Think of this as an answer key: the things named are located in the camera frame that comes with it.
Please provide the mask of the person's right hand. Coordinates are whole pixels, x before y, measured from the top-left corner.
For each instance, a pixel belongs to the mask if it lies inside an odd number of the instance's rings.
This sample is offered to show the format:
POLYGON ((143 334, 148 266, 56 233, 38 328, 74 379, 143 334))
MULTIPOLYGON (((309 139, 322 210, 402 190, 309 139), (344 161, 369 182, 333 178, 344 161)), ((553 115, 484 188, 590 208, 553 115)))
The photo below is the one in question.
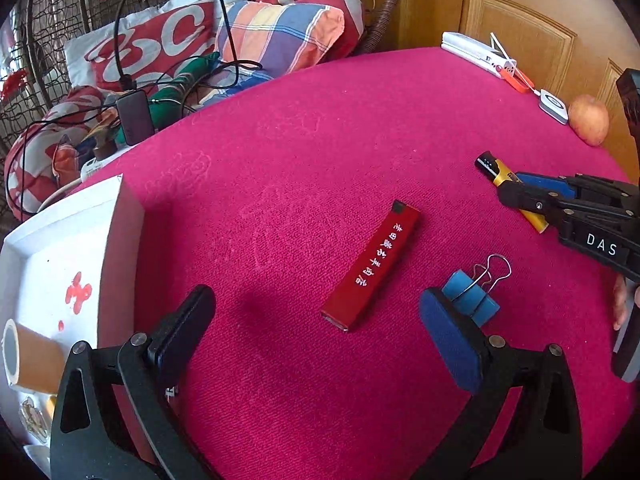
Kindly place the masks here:
POLYGON ((614 330, 619 330, 628 318, 628 310, 626 304, 629 297, 629 292, 626 284, 626 278, 624 278, 622 274, 616 276, 613 295, 613 327, 614 330))

